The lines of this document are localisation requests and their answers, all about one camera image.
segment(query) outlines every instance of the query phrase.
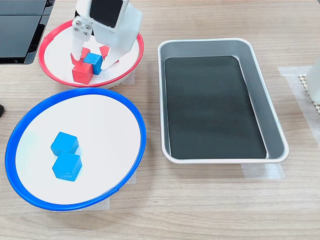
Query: wooden table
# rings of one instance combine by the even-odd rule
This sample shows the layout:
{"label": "wooden table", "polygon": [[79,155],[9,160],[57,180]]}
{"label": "wooden table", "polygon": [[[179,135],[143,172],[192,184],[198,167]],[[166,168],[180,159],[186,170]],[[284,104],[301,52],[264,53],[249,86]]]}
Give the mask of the wooden table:
{"label": "wooden table", "polygon": [[[57,1],[46,34],[70,20],[75,1]],[[110,210],[51,212],[10,186],[6,144],[40,101],[67,90],[31,65],[0,66],[0,239],[2,240],[318,240],[320,152],[277,67],[320,57],[316,0],[132,0],[144,16],[144,57],[135,85],[114,90],[132,100],[147,127],[137,183],[110,199]],[[290,146],[281,180],[245,179],[240,165],[174,165],[160,149],[157,46],[171,39],[244,38],[252,43]]]}

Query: silver tray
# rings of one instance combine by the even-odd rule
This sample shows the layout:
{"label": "silver tray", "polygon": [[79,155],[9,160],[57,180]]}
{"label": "silver tray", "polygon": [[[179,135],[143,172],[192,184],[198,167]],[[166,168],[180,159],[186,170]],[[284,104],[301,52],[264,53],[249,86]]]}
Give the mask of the silver tray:
{"label": "silver tray", "polygon": [[[183,158],[172,156],[168,123],[165,60],[232,56],[238,60],[249,99],[266,151],[265,158]],[[240,38],[169,40],[158,47],[161,149],[175,164],[280,163],[289,146],[264,82],[252,45]]]}

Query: black mat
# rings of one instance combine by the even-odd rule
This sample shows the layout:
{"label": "black mat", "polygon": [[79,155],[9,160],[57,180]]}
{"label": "black mat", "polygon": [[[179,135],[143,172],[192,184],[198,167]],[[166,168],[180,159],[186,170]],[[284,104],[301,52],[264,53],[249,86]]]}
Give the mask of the black mat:
{"label": "black mat", "polygon": [[164,65],[172,157],[266,158],[236,58],[168,58]]}

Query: black device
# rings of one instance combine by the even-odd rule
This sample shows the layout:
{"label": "black device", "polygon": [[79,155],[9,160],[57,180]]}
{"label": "black device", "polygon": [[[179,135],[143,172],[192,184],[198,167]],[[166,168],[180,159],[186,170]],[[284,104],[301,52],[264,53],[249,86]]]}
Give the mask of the black device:
{"label": "black device", "polygon": [[90,17],[103,25],[115,28],[123,3],[122,0],[92,0]]}
{"label": "black device", "polygon": [[5,107],[0,104],[0,118],[2,114],[4,114],[4,111],[5,111]]}
{"label": "black device", "polygon": [[31,64],[55,0],[0,0],[0,64]]}

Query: red rim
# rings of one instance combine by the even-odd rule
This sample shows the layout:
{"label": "red rim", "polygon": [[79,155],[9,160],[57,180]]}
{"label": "red rim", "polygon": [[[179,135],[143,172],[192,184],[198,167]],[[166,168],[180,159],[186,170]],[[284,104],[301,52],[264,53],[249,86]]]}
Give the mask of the red rim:
{"label": "red rim", "polygon": [[42,68],[42,70],[44,71],[45,74],[47,74],[50,78],[52,78],[53,80],[57,81],[58,83],[64,84],[64,85],[68,85],[68,86],[72,86],[72,87],[76,87],[76,88],[87,88],[87,87],[101,87],[104,85],[108,85],[108,84],[112,84],[120,79],[122,79],[123,77],[127,76],[129,73],[131,73],[136,66],[139,64],[140,60],[142,59],[142,56],[144,54],[144,50],[145,50],[145,44],[144,44],[144,40],[141,36],[141,34],[139,33],[138,36],[136,37],[136,40],[138,41],[138,45],[139,45],[139,54],[138,54],[138,58],[135,61],[135,64],[128,70],[126,71],[124,74],[108,80],[108,81],[104,81],[104,82],[99,82],[99,83],[95,83],[95,84],[77,84],[77,83],[71,83],[71,82],[66,82],[61,80],[60,78],[56,77],[55,75],[53,75],[49,69],[47,68],[47,65],[45,63],[45,51],[47,46],[52,42],[52,40],[59,34],[61,33],[63,30],[69,28],[72,26],[72,21],[67,21],[65,23],[63,23],[62,25],[58,26],[57,28],[55,28],[52,32],[50,32],[43,40],[40,48],[39,48],[39,64],[40,67]]}

